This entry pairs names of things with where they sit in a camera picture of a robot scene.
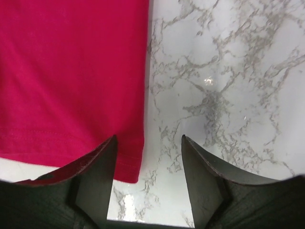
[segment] red shirt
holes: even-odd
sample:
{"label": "red shirt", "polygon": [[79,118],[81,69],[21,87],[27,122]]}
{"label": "red shirt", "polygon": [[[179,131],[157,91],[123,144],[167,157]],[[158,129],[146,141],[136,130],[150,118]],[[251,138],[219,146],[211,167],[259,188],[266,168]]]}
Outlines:
{"label": "red shirt", "polygon": [[0,0],[0,157],[61,167],[117,135],[142,160],[147,0]]}

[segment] white marble countertop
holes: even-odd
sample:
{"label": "white marble countertop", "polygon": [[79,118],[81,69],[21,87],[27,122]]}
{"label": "white marble countertop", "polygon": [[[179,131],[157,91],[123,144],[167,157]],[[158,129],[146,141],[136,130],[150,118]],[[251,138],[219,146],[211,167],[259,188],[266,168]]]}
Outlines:
{"label": "white marble countertop", "polygon": [[[305,1],[151,1],[146,143],[109,219],[193,227],[181,136],[247,171],[305,173]],[[0,160],[0,178],[55,168]]]}

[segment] folded cloth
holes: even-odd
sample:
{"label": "folded cloth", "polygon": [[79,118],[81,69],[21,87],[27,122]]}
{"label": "folded cloth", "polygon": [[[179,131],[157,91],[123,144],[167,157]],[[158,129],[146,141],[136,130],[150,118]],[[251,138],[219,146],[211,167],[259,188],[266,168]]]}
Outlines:
{"label": "folded cloth", "polygon": [[0,0],[0,157],[62,167],[112,135],[142,160],[148,0]]}

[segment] red towel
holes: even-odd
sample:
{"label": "red towel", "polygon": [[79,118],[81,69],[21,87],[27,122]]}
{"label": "red towel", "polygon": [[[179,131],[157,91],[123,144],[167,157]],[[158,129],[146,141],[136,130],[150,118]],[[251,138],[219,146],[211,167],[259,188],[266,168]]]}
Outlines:
{"label": "red towel", "polygon": [[148,0],[0,0],[0,157],[61,167],[112,135],[142,160]]}

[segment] marble table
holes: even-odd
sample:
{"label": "marble table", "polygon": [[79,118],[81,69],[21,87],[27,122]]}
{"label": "marble table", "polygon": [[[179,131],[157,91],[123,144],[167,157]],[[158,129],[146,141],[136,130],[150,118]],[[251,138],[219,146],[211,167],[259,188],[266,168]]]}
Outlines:
{"label": "marble table", "polygon": [[[305,173],[305,1],[154,0],[143,163],[114,181],[109,219],[193,227],[181,159],[186,134],[255,174]],[[0,178],[54,170],[0,160]]]}

